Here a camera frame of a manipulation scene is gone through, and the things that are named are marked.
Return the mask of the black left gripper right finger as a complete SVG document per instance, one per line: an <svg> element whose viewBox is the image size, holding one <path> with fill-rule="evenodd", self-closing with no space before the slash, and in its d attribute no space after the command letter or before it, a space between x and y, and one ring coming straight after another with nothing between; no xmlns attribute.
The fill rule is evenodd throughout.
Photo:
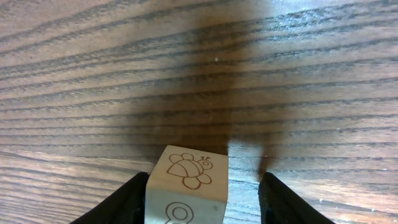
<svg viewBox="0 0 398 224"><path fill-rule="evenodd" d="M263 175L258 195L262 224L335 224L270 172Z"/></svg>

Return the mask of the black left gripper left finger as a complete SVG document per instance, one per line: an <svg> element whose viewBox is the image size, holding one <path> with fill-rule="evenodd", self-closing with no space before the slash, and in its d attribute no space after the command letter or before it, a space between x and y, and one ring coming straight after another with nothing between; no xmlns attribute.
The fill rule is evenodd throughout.
<svg viewBox="0 0 398 224"><path fill-rule="evenodd" d="M71 224L144 224L149 174L140 172Z"/></svg>

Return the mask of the blue top wooden block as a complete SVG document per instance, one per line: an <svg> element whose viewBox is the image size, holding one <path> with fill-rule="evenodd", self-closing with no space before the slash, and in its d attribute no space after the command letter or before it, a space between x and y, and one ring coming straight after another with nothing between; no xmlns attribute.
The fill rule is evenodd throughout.
<svg viewBox="0 0 398 224"><path fill-rule="evenodd" d="M228 157L167 146L150 174L145 224L222 224L228 201Z"/></svg>

